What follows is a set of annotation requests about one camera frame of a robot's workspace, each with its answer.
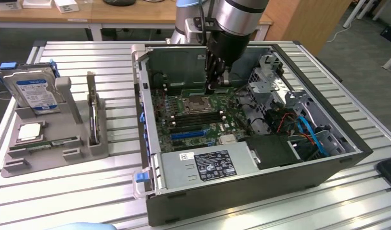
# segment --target power supply label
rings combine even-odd
[[[226,150],[194,155],[194,162],[202,181],[210,181],[236,175]]]

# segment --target slotted aluminum workbench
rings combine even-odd
[[[141,169],[132,43],[138,42],[48,42],[33,47],[27,63],[49,59],[57,62],[61,76],[72,77],[76,100],[85,99],[86,71],[96,72],[96,89],[105,99],[110,157],[6,179],[0,176],[0,229],[38,230],[72,222],[110,223],[118,229],[140,230],[391,229],[391,185],[375,170],[375,164],[391,157],[391,133],[316,59],[292,42],[279,45],[373,154],[316,188],[149,227],[145,202],[132,196],[132,173]],[[284,76],[296,87],[287,70]],[[10,100],[0,126],[0,149],[6,148],[5,136],[13,128],[13,106]]]

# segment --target wooden desk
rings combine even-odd
[[[21,9],[0,11],[0,28],[88,28],[93,41],[101,41],[102,28],[173,29],[176,21],[176,3],[172,0],[145,2],[137,0],[126,7],[110,6],[102,0],[76,0],[80,11],[60,13],[52,9]],[[272,20],[263,15],[255,40],[263,41]]]
[[[100,41],[101,35],[97,29],[102,28],[154,28],[173,29],[176,22],[176,2],[146,2],[137,0],[134,5],[117,7],[105,4],[101,0],[93,0],[92,7],[92,35],[93,40]],[[263,41],[272,20],[267,15],[260,18],[256,27],[255,40]]]

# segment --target motherboard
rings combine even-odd
[[[232,87],[205,95],[204,89],[152,93],[161,152],[236,142],[250,127]]]

